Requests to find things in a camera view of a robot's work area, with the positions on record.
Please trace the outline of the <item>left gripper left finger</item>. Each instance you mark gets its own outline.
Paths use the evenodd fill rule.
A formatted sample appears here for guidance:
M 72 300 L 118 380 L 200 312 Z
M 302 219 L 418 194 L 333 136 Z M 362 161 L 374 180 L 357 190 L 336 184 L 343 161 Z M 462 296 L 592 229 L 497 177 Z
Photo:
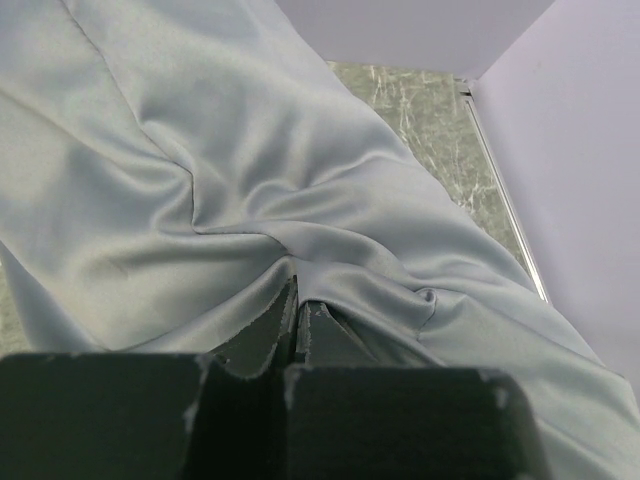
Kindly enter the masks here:
M 210 471 L 208 430 L 235 388 L 268 414 L 271 369 L 289 355 L 298 289 L 207 353 L 13 354 L 1 362 L 5 479 L 190 479 Z

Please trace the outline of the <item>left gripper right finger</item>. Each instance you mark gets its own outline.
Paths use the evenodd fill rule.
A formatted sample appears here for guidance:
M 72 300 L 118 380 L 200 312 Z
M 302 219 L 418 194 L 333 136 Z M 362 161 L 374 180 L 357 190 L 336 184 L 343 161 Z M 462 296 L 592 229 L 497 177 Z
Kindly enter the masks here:
M 327 307 L 301 310 L 284 372 L 288 479 L 546 479 L 529 401 L 495 369 L 377 361 Z

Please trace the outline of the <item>grey pillowcase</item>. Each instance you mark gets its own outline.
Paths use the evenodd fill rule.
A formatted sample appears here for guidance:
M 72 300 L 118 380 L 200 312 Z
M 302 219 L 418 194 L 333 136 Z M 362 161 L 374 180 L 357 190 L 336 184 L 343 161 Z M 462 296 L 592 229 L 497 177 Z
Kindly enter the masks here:
M 496 367 L 558 479 L 633 390 L 271 1 L 5 1 L 1 258 L 40 351 L 207 352 L 291 278 L 380 360 Z

